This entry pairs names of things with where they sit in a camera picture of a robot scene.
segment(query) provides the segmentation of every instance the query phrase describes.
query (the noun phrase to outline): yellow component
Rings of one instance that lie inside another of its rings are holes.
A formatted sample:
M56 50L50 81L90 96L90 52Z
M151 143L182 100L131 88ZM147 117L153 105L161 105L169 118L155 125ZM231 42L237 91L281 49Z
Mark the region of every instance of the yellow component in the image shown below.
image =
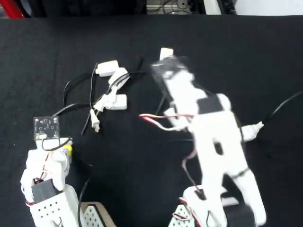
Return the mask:
M69 144L66 144L63 147L68 149L68 155L71 156L72 155L72 146Z

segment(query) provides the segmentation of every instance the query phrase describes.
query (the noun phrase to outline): circuit board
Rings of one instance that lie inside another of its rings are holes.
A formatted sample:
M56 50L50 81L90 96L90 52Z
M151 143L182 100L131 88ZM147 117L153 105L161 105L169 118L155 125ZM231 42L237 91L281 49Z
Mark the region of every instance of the circuit board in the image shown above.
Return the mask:
M58 116L34 117L34 140L60 138Z

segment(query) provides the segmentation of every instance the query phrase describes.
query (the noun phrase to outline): white wall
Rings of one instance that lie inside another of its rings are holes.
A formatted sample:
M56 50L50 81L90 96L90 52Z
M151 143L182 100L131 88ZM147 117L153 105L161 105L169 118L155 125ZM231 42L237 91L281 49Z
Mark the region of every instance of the white wall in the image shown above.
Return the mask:
M303 15L303 0L238 0L235 9L238 15Z

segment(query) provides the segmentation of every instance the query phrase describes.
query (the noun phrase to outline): perforated plastic plate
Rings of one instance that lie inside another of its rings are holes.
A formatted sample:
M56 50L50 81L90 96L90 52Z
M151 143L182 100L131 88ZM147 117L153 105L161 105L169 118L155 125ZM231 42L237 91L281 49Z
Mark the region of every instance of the perforated plastic plate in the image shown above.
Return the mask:
M184 205L178 205L177 209L175 211L176 214L182 215L187 220L179 220L175 217L172 217L169 227L195 227L195 220L194 218L189 214L189 212L186 210Z
M87 227L105 227L95 206L88 206L84 212Z

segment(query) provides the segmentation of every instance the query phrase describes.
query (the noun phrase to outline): black fabric surface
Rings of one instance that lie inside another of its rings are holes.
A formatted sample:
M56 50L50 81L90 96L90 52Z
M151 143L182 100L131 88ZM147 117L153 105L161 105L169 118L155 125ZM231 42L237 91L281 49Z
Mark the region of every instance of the black fabric surface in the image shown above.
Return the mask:
M33 117L62 108L65 83L91 73L96 62L117 59L128 70L139 57L144 70L167 46L186 56L197 82L226 94L242 124L257 123L303 88L303 17L143 16L0 21L0 219L1 226L34 226L20 178L33 140ZM107 88L98 78L96 95ZM138 118L154 113L161 93L150 74L138 75L120 93L126 111L101 114L101 133L80 131L88 109L60 117L61 135L91 163L85 201L103 203L117 226L167 226L178 196L190 186L181 160L193 148L182 132L161 131ZM89 81L68 103L88 103ZM276 114L246 157L267 211L267 227L299 226L302 196L303 97ZM188 162L198 182L197 160ZM73 166L67 183L79 193L85 175Z

